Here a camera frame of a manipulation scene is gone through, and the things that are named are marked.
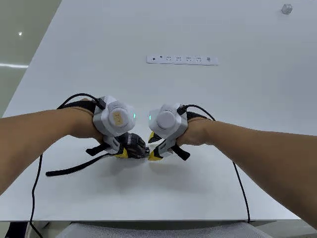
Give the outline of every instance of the hand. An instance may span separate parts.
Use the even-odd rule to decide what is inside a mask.
[[[202,145],[208,143],[208,128],[211,123],[213,121],[205,118],[189,120],[187,130],[176,140],[177,145]]]
[[[99,143],[103,142],[103,135],[95,128],[94,114],[81,107],[59,109],[67,113],[67,118],[72,121],[69,134],[77,138],[94,138]]]

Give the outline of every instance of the black wire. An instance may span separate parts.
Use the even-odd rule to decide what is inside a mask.
[[[194,105],[194,104],[189,104],[189,105],[186,105],[185,108],[198,108],[198,109],[202,110],[204,113],[206,113],[212,120],[216,121],[216,120],[214,119],[214,117],[213,117],[209,112],[207,112],[205,109],[203,109],[203,108],[200,107],[200,106],[197,106],[197,105]]]
[[[87,94],[87,93],[77,93],[77,94],[74,94],[72,96],[70,96],[69,98],[67,98],[65,100],[65,102],[63,102],[57,109],[61,109],[62,107],[65,106],[66,103],[68,103],[70,100],[72,100],[73,98],[75,97],[78,97],[78,96],[85,96],[85,97],[89,97],[91,99],[93,99],[96,104],[100,107],[102,107],[102,105],[100,105],[100,100],[98,100],[97,98],[95,98],[94,96],[90,95],[90,94]],[[31,218],[30,218],[30,226],[32,227],[32,229],[36,232],[36,234],[40,237],[40,238],[43,238],[43,236],[41,235],[41,233],[36,229],[36,227],[32,224],[32,221],[33,221],[33,216],[34,216],[34,210],[35,210],[35,194],[34,194],[34,191],[35,191],[35,188],[36,188],[36,185],[38,184],[38,180],[39,180],[39,176],[40,176],[40,172],[41,172],[41,167],[42,167],[42,159],[43,159],[43,154],[40,155],[40,161],[39,161],[39,167],[38,167],[38,173],[36,175],[36,179],[35,179],[35,182],[33,184],[33,188],[32,188],[32,213],[31,213]]]
[[[240,183],[240,187],[241,187],[241,190],[242,190],[242,194],[243,194],[243,197],[244,197],[244,201],[245,201],[245,203],[246,203],[247,213],[248,213],[248,223],[250,223],[250,211],[249,211],[249,205],[248,205],[246,193],[244,192],[244,188],[243,188],[243,185],[242,185],[240,176],[239,176],[239,172],[238,172],[237,166],[236,166],[235,162],[232,161],[232,163],[233,163],[234,170],[236,171],[236,174],[237,174],[237,177],[238,177],[238,180],[239,180],[239,183]]]
[[[92,95],[90,95],[90,94],[88,94],[88,93],[77,93],[77,94],[74,94],[74,95],[70,96],[69,98],[67,98],[67,99],[65,100],[65,102],[63,102],[57,109],[61,109],[61,108],[64,107],[65,104],[68,103],[70,100],[72,100],[73,98],[79,97],[79,96],[89,97],[89,98],[93,99],[96,103],[98,103],[98,101],[99,101],[97,98],[95,98],[94,96],[92,96]]]
[[[210,115],[209,112],[207,112],[205,109],[203,109],[200,106],[197,106],[197,105],[194,105],[194,104],[189,104],[189,105],[186,105],[185,108],[186,109],[187,108],[198,108],[198,109],[202,110],[204,113],[206,113],[212,120],[216,121],[214,119],[214,117],[212,115]],[[247,200],[247,197],[246,197],[246,193],[244,192],[244,188],[243,188],[243,185],[242,185],[242,182],[241,182],[241,179],[240,179],[240,175],[239,175],[237,166],[236,166],[235,162],[232,161],[232,163],[233,163],[234,170],[236,171],[236,174],[237,174],[237,177],[238,177],[238,180],[239,180],[239,183],[240,183],[240,187],[241,187],[241,190],[242,190],[244,202],[246,204],[247,213],[248,213],[248,223],[250,223],[250,221],[251,221],[251,219],[250,219],[250,210],[249,210],[249,204],[248,204],[248,200]]]
[[[43,236],[41,235],[41,233],[36,229],[36,227],[33,225],[32,221],[33,221],[33,216],[34,216],[34,210],[35,210],[35,188],[36,185],[38,184],[38,180],[39,180],[39,176],[40,176],[40,172],[41,172],[41,166],[42,166],[42,159],[43,159],[43,154],[40,155],[40,161],[39,161],[39,168],[38,168],[38,173],[36,175],[36,179],[32,188],[32,213],[31,213],[31,218],[30,218],[30,226],[32,227],[32,229],[36,232],[36,234],[38,234],[38,236],[40,238],[43,238]]]

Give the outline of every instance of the black strap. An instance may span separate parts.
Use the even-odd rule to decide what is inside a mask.
[[[81,101],[77,101],[77,102],[73,102],[73,103],[68,103],[68,104],[66,104],[63,107],[58,108],[58,109],[71,108],[71,107],[80,107],[80,108],[87,109],[87,110],[91,111],[92,113],[95,113],[96,103],[93,101],[89,101],[89,100],[81,100]]]
[[[153,137],[149,139],[148,143],[157,142],[159,140],[162,140],[162,138],[154,132]]]
[[[182,150],[177,144],[172,146],[171,149],[184,161],[186,161],[190,157],[190,153],[188,153],[185,150]]]
[[[194,113],[194,112],[187,112],[187,120],[193,119],[193,118],[205,118],[205,119],[209,119],[203,115],[200,115],[198,113]]]
[[[100,160],[101,158],[105,157],[105,156],[109,156],[111,154],[104,154],[104,155],[100,155],[88,162],[85,162],[81,165],[77,165],[75,167],[69,168],[69,169],[65,169],[65,170],[56,170],[56,171],[48,171],[45,173],[46,176],[48,177],[52,177],[52,176],[59,176],[59,175],[68,175],[74,172],[77,172],[79,170],[82,170],[86,167],[88,167],[89,165],[92,165],[93,163],[97,162],[98,160]]]
[[[99,146],[96,146],[94,148],[91,149],[87,149],[86,152],[87,154],[91,155],[91,156],[95,156],[96,154],[102,152],[103,150],[109,148],[110,146],[107,143],[102,143]]]

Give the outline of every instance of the wrist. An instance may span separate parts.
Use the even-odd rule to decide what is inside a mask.
[[[66,135],[71,135],[78,127],[78,114],[71,108],[57,109],[56,113],[62,118],[64,132]]]
[[[214,138],[216,134],[217,122],[213,120],[206,120],[204,123],[204,141],[207,145],[214,145]]]

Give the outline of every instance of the white device housing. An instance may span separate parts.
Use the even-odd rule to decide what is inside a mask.
[[[106,108],[101,110],[96,107],[93,122],[103,135],[120,136],[135,126],[135,111],[132,106],[112,96],[104,96],[101,99],[106,103]]]
[[[164,104],[160,109],[150,111],[149,127],[163,139],[176,139],[187,128],[187,115],[179,115],[177,109],[180,104]]]

